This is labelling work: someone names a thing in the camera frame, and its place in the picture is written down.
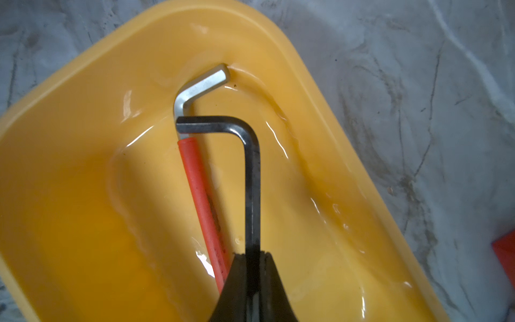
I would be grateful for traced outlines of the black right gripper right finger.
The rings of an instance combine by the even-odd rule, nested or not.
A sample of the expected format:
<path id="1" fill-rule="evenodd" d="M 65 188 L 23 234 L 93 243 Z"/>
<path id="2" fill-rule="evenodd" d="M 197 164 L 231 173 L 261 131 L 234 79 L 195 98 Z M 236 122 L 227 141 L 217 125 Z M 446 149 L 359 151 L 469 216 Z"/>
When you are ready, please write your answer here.
<path id="1" fill-rule="evenodd" d="M 298 321 L 288 301 L 274 259 L 269 252 L 260 254 L 259 294 L 260 321 Z"/>

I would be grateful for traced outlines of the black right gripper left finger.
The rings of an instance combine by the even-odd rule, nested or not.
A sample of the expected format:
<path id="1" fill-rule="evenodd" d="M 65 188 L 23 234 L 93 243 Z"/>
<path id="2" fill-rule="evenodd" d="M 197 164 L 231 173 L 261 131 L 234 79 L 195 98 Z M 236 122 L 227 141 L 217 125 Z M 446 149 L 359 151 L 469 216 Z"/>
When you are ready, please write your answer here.
<path id="1" fill-rule="evenodd" d="M 209 322 L 245 322 L 247 299 L 246 257 L 244 254 L 236 254 Z"/>

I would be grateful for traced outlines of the red hex key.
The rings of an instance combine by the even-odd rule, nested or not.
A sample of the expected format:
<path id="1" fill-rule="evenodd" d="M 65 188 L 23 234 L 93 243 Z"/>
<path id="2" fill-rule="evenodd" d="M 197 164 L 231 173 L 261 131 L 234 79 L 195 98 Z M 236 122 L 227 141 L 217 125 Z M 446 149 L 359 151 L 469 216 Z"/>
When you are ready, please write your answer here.
<path id="1" fill-rule="evenodd" d="M 218 64 L 189 81 L 178 92 L 174 101 L 174 119 L 186 117 L 193 101 L 221 87 L 230 79 L 226 64 Z M 178 134 L 178 148 L 218 291 L 223 290 L 229 274 L 230 264 L 227 260 L 227 249 L 223 242 L 221 226 L 212 200 L 212 190 L 202 160 L 198 141 L 188 134 Z"/>

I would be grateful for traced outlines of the long black hex key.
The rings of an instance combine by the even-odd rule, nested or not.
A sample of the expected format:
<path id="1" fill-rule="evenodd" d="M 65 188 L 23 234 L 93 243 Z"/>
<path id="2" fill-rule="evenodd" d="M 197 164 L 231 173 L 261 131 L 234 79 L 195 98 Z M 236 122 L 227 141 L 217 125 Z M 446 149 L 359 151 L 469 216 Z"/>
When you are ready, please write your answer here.
<path id="1" fill-rule="evenodd" d="M 176 120 L 181 134 L 225 133 L 237 136 L 244 145 L 245 157 L 245 255 L 259 263 L 261 252 L 261 158 L 258 138 L 241 119 L 229 116 L 181 117 Z"/>

